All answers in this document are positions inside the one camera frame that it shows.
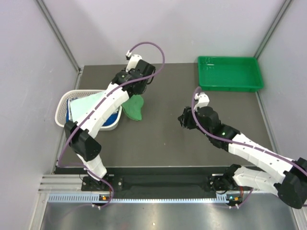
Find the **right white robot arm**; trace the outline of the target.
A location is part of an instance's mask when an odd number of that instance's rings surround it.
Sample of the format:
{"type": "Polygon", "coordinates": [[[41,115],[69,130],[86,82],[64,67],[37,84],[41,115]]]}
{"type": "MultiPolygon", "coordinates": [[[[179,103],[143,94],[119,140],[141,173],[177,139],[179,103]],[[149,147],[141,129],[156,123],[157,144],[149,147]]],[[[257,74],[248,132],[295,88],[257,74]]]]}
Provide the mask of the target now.
{"type": "Polygon", "coordinates": [[[307,161],[293,160],[269,151],[239,130],[223,124],[209,106],[193,110],[185,107],[178,117],[180,125],[202,132],[212,145],[239,156],[259,169],[231,165],[223,174],[224,184],[234,190],[247,186],[271,193],[288,206],[301,209],[307,205],[307,161]]]}

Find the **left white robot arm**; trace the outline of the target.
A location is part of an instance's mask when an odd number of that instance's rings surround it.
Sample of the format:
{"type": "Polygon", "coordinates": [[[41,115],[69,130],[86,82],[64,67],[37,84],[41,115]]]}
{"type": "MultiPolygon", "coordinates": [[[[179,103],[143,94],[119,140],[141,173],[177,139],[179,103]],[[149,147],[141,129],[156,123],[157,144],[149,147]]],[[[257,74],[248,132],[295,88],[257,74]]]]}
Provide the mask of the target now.
{"type": "Polygon", "coordinates": [[[100,157],[101,145],[95,140],[101,126],[126,101],[146,90],[155,66],[140,59],[129,61],[118,72],[107,89],[80,118],[64,125],[67,145],[76,153],[87,170],[86,182],[98,190],[107,188],[107,170],[100,157]]]}

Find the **white towel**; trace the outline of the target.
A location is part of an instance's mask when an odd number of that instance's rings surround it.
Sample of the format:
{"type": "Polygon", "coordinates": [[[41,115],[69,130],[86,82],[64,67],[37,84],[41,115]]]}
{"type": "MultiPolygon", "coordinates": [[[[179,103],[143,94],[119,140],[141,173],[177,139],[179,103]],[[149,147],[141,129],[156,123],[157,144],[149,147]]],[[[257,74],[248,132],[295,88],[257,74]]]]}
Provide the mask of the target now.
{"type": "Polygon", "coordinates": [[[80,91],[77,91],[77,93],[81,93],[82,96],[73,96],[71,99],[67,100],[66,122],[69,120],[76,121],[83,113],[93,107],[95,103],[98,103],[104,90],[91,90],[85,92],[89,94],[84,94],[84,92],[80,91]]]}

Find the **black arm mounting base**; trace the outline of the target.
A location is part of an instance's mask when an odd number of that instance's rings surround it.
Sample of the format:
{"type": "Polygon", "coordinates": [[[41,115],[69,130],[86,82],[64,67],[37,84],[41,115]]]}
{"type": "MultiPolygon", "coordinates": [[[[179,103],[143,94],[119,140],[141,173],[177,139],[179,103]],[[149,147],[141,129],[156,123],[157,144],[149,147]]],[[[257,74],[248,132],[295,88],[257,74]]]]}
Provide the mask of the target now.
{"type": "Polygon", "coordinates": [[[238,187],[222,181],[226,166],[217,167],[109,167],[105,188],[98,190],[82,179],[86,192],[115,192],[115,198],[214,198],[238,187]]]}

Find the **green towel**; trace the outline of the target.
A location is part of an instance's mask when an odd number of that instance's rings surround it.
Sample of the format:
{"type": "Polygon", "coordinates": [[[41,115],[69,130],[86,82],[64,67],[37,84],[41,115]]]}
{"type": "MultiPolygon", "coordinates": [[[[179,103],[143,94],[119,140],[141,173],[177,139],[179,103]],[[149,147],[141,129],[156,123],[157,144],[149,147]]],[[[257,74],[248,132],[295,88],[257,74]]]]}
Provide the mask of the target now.
{"type": "Polygon", "coordinates": [[[142,107],[144,105],[144,100],[141,95],[134,95],[129,98],[125,103],[123,103],[122,109],[125,115],[134,121],[142,120],[142,107]]]}

